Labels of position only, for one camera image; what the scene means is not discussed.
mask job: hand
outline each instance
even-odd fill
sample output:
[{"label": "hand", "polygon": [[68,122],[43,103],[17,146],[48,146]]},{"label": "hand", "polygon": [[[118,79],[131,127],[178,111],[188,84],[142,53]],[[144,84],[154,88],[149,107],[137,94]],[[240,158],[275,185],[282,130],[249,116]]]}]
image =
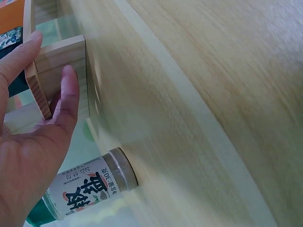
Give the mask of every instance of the hand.
[{"label": "hand", "polygon": [[23,225],[57,174],[77,122],[77,74],[65,66],[61,95],[50,104],[52,119],[42,120],[33,132],[22,135],[8,135],[3,126],[8,86],[38,55],[41,43],[42,34],[36,31],[0,60],[0,226]]}]

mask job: spice jar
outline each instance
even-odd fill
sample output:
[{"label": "spice jar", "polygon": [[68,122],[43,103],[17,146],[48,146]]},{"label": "spice jar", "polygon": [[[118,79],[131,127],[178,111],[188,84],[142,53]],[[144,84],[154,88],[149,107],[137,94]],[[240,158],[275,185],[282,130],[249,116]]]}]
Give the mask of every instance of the spice jar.
[{"label": "spice jar", "polygon": [[134,171],[120,148],[57,174],[43,198],[27,217],[34,227],[62,220],[102,200],[138,186]]}]

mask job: orange object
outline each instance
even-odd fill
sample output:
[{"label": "orange object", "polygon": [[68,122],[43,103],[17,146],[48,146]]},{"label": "orange object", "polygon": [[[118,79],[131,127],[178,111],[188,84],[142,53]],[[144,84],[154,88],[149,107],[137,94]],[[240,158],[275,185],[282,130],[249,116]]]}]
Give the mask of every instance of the orange object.
[{"label": "orange object", "polygon": [[16,0],[0,8],[0,34],[18,26],[23,26],[24,1]]}]

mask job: jar lid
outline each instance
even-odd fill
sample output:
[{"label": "jar lid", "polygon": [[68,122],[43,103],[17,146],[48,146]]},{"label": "jar lid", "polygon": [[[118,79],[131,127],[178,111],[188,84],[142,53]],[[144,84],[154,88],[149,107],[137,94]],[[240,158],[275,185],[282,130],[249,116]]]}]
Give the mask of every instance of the jar lid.
[{"label": "jar lid", "polygon": [[34,227],[40,227],[41,225],[50,223],[52,221],[56,221],[56,219],[49,212],[43,199],[40,199],[27,217],[27,222]]}]

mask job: wooden board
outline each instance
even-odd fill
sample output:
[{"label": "wooden board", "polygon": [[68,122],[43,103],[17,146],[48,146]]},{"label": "wooden board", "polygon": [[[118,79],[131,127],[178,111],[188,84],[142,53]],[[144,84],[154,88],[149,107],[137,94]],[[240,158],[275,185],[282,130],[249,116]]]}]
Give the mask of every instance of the wooden board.
[{"label": "wooden board", "polygon": [[90,125],[126,151],[142,226],[303,225],[302,2],[58,3],[86,36]]},{"label": "wooden board", "polygon": [[35,7],[36,25],[56,19],[57,1],[56,0],[33,0]]},{"label": "wooden board", "polygon": [[[24,5],[24,15],[23,15],[23,42],[29,40],[30,35],[35,31],[35,14],[34,14],[34,1],[33,0],[25,0]],[[43,88],[39,83],[38,71],[36,68],[35,61],[32,64],[28,65],[25,68],[25,78],[27,80],[27,84],[31,89],[35,101],[39,107],[39,110],[42,116],[45,119],[49,119],[52,117],[51,110],[49,108],[48,101],[46,99],[45,93],[43,92]]]},{"label": "wooden board", "polygon": [[[39,17],[39,15],[36,15],[37,9],[41,9],[39,11],[41,15],[47,15],[49,13],[47,9],[57,12],[57,2],[55,0],[25,1],[24,41],[27,41],[30,34],[35,30],[35,18]],[[78,74],[80,82],[80,109],[84,110],[87,117],[89,116],[85,55],[85,39],[82,35],[79,35],[43,47],[35,61],[25,69],[28,86],[45,119],[49,119],[52,116],[48,103],[61,89],[61,71],[67,64],[72,65]]]}]

